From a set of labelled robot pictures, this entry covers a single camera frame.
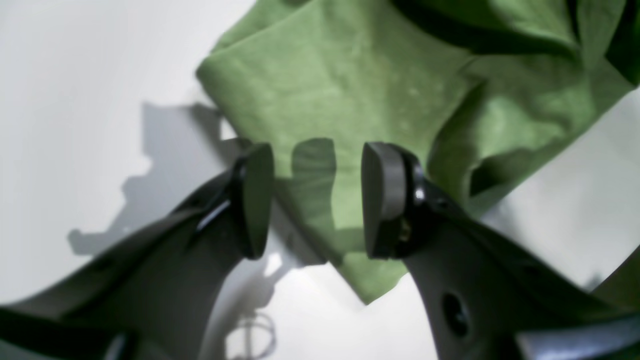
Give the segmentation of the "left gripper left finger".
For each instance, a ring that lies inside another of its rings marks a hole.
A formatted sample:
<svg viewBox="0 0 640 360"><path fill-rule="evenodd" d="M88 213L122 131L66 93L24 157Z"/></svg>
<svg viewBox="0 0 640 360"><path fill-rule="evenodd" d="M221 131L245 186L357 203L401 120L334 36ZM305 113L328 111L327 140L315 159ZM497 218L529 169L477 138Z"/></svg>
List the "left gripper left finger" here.
<svg viewBox="0 0 640 360"><path fill-rule="evenodd" d="M60 360L195 360L227 276L262 257L275 179L267 143L164 218L38 294L1 307L1 340Z"/></svg>

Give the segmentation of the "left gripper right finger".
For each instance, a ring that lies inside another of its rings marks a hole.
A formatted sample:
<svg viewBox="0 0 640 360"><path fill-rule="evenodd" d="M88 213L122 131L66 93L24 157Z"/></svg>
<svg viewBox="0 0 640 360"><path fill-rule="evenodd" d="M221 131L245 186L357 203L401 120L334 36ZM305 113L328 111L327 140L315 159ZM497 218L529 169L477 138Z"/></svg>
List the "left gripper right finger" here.
<svg viewBox="0 0 640 360"><path fill-rule="evenodd" d="M398 145L361 157L365 247L402 260L441 360L637 360L639 312L599 300L471 218Z"/></svg>

